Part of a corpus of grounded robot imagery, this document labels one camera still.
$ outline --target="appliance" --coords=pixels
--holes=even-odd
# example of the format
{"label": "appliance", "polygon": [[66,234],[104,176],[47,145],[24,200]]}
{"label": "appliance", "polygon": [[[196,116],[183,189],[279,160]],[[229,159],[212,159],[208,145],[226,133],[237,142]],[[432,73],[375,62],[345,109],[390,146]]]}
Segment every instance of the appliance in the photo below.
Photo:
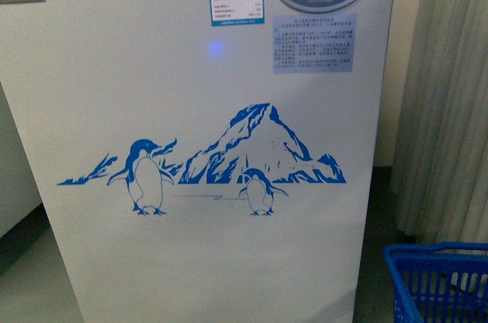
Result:
{"label": "appliance", "polygon": [[392,0],[0,2],[87,323],[352,321]]}

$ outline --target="floor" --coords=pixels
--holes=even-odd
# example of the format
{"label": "floor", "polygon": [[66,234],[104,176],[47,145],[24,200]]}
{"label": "floor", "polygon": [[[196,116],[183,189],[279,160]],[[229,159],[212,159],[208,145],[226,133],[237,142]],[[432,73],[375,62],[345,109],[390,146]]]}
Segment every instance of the floor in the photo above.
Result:
{"label": "floor", "polygon": [[[395,228],[389,176],[389,168],[374,169],[354,323],[393,322],[393,284],[381,251],[412,240]],[[42,206],[0,238],[0,322],[83,323]]]}

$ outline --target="blue indicator light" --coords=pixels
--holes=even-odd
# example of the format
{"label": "blue indicator light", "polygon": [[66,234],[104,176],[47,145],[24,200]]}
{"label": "blue indicator light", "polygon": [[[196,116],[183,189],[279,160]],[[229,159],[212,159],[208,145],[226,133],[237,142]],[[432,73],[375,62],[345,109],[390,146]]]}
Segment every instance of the blue indicator light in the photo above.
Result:
{"label": "blue indicator light", "polygon": [[213,56],[221,56],[223,54],[224,45],[222,41],[211,41],[208,44],[210,54]]}

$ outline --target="iceberg graphic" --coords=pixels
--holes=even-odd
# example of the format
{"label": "iceberg graphic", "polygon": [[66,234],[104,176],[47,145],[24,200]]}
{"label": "iceberg graphic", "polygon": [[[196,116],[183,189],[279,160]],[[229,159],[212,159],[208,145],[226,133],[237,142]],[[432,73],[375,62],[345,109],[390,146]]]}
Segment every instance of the iceberg graphic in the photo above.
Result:
{"label": "iceberg graphic", "polygon": [[273,183],[345,183],[329,154],[315,160],[270,104],[254,104],[231,119],[224,134],[185,162],[179,184],[242,184],[243,172],[262,170]]}

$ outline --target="wall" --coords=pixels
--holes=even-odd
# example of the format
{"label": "wall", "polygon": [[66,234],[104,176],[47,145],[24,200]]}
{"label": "wall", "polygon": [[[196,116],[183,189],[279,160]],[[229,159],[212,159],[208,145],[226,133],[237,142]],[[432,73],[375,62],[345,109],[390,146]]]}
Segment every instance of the wall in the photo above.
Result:
{"label": "wall", "polygon": [[0,84],[0,236],[41,202]]}
{"label": "wall", "polygon": [[394,0],[374,165],[391,166],[419,0]]}

